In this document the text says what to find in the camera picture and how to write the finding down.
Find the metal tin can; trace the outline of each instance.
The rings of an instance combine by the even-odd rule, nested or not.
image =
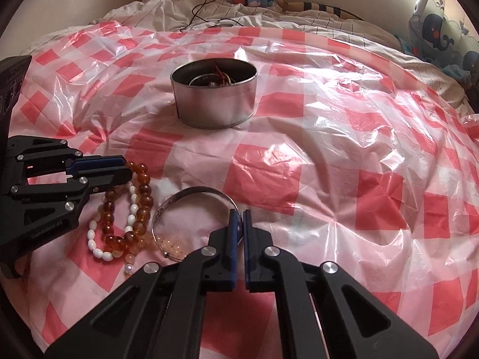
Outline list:
[[[200,86],[215,75],[215,66],[229,76],[231,85]],[[228,128],[248,120],[255,109],[257,77],[256,68],[239,59],[202,59],[178,67],[171,75],[178,118],[201,129]]]

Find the metal bangle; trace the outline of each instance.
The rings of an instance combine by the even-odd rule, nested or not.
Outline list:
[[[169,206],[171,206],[175,202],[181,200],[183,197],[190,196],[190,195],[196,194],[196,193],[215,194],[217,196],[220,196],[220,197],[224,198],[231,205],[233,205],[234,210],[236,211],[236,213],[238,213],[238,218],[239,218],[238,244],[240,243],[240,241],[243,237],[243,220],[241,219],[241,213],[240,213],[240,210],[238,209],[238,206],[236,205],[235,201],[233,201],[233,199],[229,195],[227,195],[227,194],[225,194],[225,193],[223,193],[223,192],[221,192],[217,189],[209,188],[208,186],[192,186],[190,188],[180,190],[178,193],[173,194],[170,198],[168,198],[164,203],[162,203],[158,207],[158,209],[155,212],[155,215],[153,216],[153,220],[151,222],[151,234],[153,235],[153,240],[155,241],[155,244],[158,246],[158,248],[160,249],[160,251],[162,252],[162,254],[165,258],[168,258],[168,259],[170,259],[174,262],[181,262],[182,259],[176,258],[175,256],[171,255],[169,252],[167,252],[167,251],[163,250],[163,248],[161,248],[161,246],[158,243],[158,240],[156,239],[154,229],[156,227],[157,222],[160,220],[161,215],[164,213],[164,211],[166,211],[166,209]]]

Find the plastic tablecloth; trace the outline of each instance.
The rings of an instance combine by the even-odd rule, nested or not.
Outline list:
[[[178,120],[169,76],[212,57],[257,67],[257,107],[235,128],[196,130]],[[479,124],[359,47],[277,28],[179,33],[105,22],[34,52],[10,134],[143,162],[156,206],[192,185],[222,190],[275,245],[303,262],[339,263],[442,358],[478,312]],[[77,230],[32,254],[18,290],[43,350],[125,279],[122,261],[87,249],[101,196],[90,201]],[[118,234],[127,207],[120,199]],[[190,199],[165,217],[165,231],[192,250],[227,213]],[[135,269],[149,260],[165,263],[152,248]],[[249,294],[240,281],[208,295],[200,356],[280,358],[277,324],[274,295]]]

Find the black cable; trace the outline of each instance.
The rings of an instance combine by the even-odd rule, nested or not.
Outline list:
[[[238,24],[238,25],[240,25],[240,26],[244,27],[244,25],[242,25],[242,24],[241,24],[241,23],[240,23],[238,20],[234,20],[234,19],[227,19],[226,17],[225,17],[224,19],[219,19],[219,20],[217,21],[216,25],[215,25],[215,26],[213,26],[213,27],[216,27],[216,26],[218,25],[218,23],[219,23],[220,21],[223,21],[223,20],[234,21],[236,24]]]
[[[217,0],[211,0],[211,1],[208,1],[208,0],[204,0],[204,2],[202,4],[198,4],[197,6],[193,7],[193,9],[191,10],[191,13],[193,15],[193,17],[191,18],[189,24],[186,26],[186,27],[183,27],[180,29],[180,32],[183,32],[185,31],[188,27],[191,26],[191,24],[193,23],[193,20],[195,20],[195,17],[198,17],[198,19],[204,21],[205,23],[209,23],[208,20],[205,20],[203,19],[202,17],[199,17],[198,16],[198,13],[203,9],[203,7],[206,5],[206,4],[210,4],[210,3],[214,3],[215,1]]]

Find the bracelet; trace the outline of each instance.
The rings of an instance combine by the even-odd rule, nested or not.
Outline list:
[[[231,205],[233,205],[234,210],[238,214],[239,223],[238,223],[238,244],[240,243],[241,239],[243,238],[243,220],[241,219],[241,213],[236,205],[235,201],[228,196],[227,194],[217,190],[210,188],[208,186],[192,186],[190,188],[186,188],[180,190],[178,193],[173,194],[170,198],[168,198],[164,203],[160,205],[160,207],[155,212],[153,216],[153,220],[151,223],[151,234],[153,235],[153,240],[155,244],[160,249],[163,256],[167,259],[170,259],[174,262],[181,262],[185,255],[181,250],[176,250],[174,244],[172,244],[168,240],[158,239],[155,236],[155,227],[157,222],[160,220],[161,215],[166,211],[166,209],[173,205],[175,202],[181,200],[183,197],[190,196],[196,193],[208,193],[208,194],[215,194],[223,199],[227,200]]]

